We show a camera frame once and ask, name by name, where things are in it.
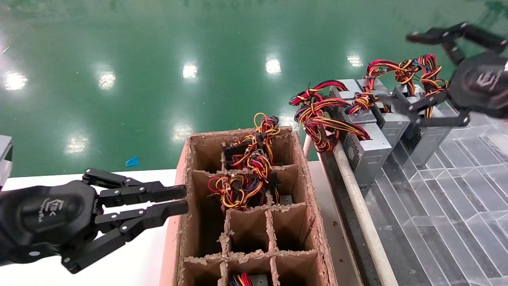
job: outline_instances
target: blue plastic scrap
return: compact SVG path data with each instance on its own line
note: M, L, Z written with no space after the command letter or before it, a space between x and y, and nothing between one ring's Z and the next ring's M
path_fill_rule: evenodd
M131 159L125 161L125 166L126 167L132 167L132 166L136 166L138 164L139 164L138 156L134 156Z

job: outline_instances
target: green epoxy floor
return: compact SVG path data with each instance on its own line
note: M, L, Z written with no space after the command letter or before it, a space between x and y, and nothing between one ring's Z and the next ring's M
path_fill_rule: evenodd
M374 59L432 52L449 76L441 49L405 34L469 21L508 36L506 6L0 0L0 134L14 137L12 176L174 168L191 132L251 127L258 111L296 126L291 96L309 82L361 78ZM133 156L140 164L126 168Z

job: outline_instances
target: power supply unit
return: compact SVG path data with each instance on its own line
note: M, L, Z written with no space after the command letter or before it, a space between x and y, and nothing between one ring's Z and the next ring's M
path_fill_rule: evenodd
M420 99L420 96L406 97L402 87L395 87L393 95L398 100L408 100L411 103ZM439 109L434 108L432 116L438 118L443 117L443 114ZM421 166L427 163L451 130L452 127L419 127L410 123L400 142L413 163Z
M394 148L410 125L411 120L406 115L397 113L393 107L392 113L381 112L379 110L379 112L374 112L373 114L376 116L377 125L381 129L381 132L392 148Z
M347 101L354 99L355 93L363 92L364 88L366 87L364 79L359 80L341 79L339 81L341 81L346 86L348 91L339 92L336 88L334 90L330 89L330 96L337 96ZM424 92L423 89L420 86L417 86L416 94L423 94L423 92ZM372 90L372 93L390 94L390 92L388 92L388 89L379 79L376 79L374 81L374 90ZM406 131L406 128L409 126L411 121L409 117L402 114L383 113L379 109L377 109L377 111L379 112L376 111L372 112L370 110L366 110L360 112L358 115L349 116L342 114L342 116L349 117L348 122L351 123L362 124L377 122L379 128L381 129L381 132L385 135L386 139L388 140L392 148L394 148L395 145L397 145L397 143L399 142L404 132Z
M360 126L369 133L370 140L359 140L355 134L347 133L342 146L358 185L364 187L374 181L377 172L391 153L392 147L376 123Z

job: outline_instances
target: logo on robotic hand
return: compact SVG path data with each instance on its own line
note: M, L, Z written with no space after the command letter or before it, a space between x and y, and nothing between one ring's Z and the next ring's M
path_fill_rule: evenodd
M489 91L490 92L493 91L494 88L496 87L497 82L499 81L501 73L502 71L498 71L497 73L494 72L482 73L477 79L478 86L486 87L490 85Z
M60 199L54 199L50 201L50 198L45 198L42 202L41 208L39 210L39 223L41 223L44 219L44 216L56 216L57 212L62 210L65 201Z

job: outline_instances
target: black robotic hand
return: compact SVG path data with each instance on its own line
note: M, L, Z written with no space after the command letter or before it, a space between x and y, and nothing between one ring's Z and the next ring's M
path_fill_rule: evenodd
M107 188L100 194L91 187ZM81 181L0 192L0 266L31 263L60 255L78 273L136 238L162 226L170 216L185 214L183 185L164 187L87 169ZM146 209L103 214L103 206L167 202ZM98 232L104 233L98 238Z
M466 58L455 41L464 37L488 51ZM508 46L500 38L468 23L450 28L431 28L425 33L407 35L409 42L443 45L457 66L447 91L426 97L413 104L399 96L397 110L407 114L420 126L466 126L469 112L476 111L495 118L508 118L508 59L500 54ZM459 115L451 118L422 118L419 112L449 100Z

